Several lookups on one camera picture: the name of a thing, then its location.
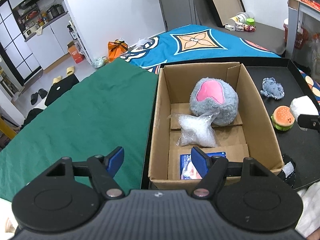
ribbed gray surface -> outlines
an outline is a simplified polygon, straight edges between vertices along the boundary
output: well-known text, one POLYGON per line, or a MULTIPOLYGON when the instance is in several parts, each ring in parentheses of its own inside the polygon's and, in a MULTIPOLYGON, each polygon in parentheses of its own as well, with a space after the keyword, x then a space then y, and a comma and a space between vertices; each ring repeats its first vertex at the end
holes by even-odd
POLYGON ((184 190, 132 190, 128 197, 108 201, 86 225, 67 233, 39 235, 23 230, 15 240, 218 239, 295 240, 294 230, 257 235, 234 228, 221 219, 210 202, 196 200, 184 190))

green lid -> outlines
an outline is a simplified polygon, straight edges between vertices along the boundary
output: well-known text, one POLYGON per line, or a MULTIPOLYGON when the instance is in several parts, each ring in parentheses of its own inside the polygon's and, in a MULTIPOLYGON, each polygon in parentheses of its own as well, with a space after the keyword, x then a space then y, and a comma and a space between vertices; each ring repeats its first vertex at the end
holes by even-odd
POLYGON ((248 18, 247 19, 247 25, 254 26, 254 19, 248 18))

green tablecloth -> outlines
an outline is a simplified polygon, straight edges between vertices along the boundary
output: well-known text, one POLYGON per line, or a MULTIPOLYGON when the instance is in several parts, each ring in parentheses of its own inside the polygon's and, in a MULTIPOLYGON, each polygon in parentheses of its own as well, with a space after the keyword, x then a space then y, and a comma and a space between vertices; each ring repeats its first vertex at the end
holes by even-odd
POLYGON ((0 152, 0 198, 11 201, 63 156, 85 161, 117 146, 125 157, 116 182, 140 188, 157 78, 118 58, 75 85, 0 152))

black tray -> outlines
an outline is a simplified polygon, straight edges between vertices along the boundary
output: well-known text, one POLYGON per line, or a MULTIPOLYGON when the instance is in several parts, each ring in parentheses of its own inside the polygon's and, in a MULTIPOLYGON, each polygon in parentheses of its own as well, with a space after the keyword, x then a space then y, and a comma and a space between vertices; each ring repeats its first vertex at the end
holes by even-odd
MULTIPOLYGON (((313 93, 301 76, 294 63, 285 58, 270 57, 224 57, 189 60, 166 63, 164 65, 203 63, 203 62, 241 62, 245 65, 258 91, 261 90, 265 77, 274 77, 284 88, 284 98, 274 100, 261 96, 269 115, 278 106, 290 106, 294 98, 308 96, 318 111, 320 107, 313 93)), ((320 136, 315 130, 303 131, 295 123, 287 132, 275 129, 282 154, 287 154, 296 163, 296 182, 294 189, 310 186, 320 180, 320 136)))

round metal screw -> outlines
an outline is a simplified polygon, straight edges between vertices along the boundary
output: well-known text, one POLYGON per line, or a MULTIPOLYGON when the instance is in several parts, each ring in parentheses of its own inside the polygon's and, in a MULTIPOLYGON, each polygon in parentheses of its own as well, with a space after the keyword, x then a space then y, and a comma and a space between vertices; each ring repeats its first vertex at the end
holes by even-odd
POLYGON ((112 188, 108 189, 106 193, 109 197, 119 197, 122 194, 122 190, 118 188, 112 188))
POLYGON ((195 194, 197 197, 206 197, 207 195, 209 195, 209 193, 209 190, 205 188, 197 188, 193 192, 193 194, 195 194))

